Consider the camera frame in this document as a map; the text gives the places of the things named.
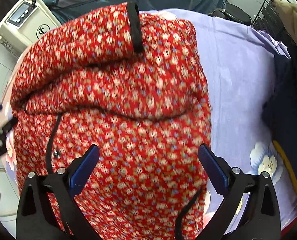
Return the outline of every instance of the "black metal rack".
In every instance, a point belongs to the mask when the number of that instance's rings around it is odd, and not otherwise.
[[[295,44],[278,16],[274,0],[264,0],[253,21],[253,26],[255,30],[266,31],[276,41],[282,41],[287,47]]]

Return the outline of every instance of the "control panel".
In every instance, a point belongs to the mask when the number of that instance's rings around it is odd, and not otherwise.
[[[19,28],[36,8],[36,5],[24,1],[11,15],[7,22]]]

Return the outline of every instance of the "white machine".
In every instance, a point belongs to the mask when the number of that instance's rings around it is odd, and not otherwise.
[[[21,54],[59,26],[42,0],[0,0],[0,42],[7,49],[11,47]]]

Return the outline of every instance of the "black stool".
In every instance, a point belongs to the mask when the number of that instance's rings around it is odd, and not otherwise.
[[[251,17],[245,11],[230,3],[226,3],[224,15],[228,18],[228,20],[233,22],[245,24],[247,26],[252,24]]]

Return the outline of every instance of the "black strap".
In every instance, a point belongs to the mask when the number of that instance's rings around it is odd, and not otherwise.
[[[50,136],[50,139],[49,139],[49,141],[47,143],[46,166],[47,166],[47,173],[48,174],[53,173],[53,168],[52,168],[52,145],[53,145],[53,140],[54,140],[54,137],[56,135],[57,128],[59,127],[62,115],[63,114],[58,114],[56,123],[54,125],[54,128],[53,128],[51,136]]]
[[[141,53],[144,50],[142,43],[142,31],[139,17],[139,8],[136,3],[127,3],[127,15],[130,21],[130,35],[135,53]]]
[[[194,203],[196,202],[197,198],[202,192],[202,188],[200,188],[192,197],[192,199],[188,202],[188,204],[182,209],[180,214],[178,215],[175,221],[175,229],[174,229],[174,237],[176,240],[184,240],[182,235],[182,220],[187,214],[187,212],[193,207]]]

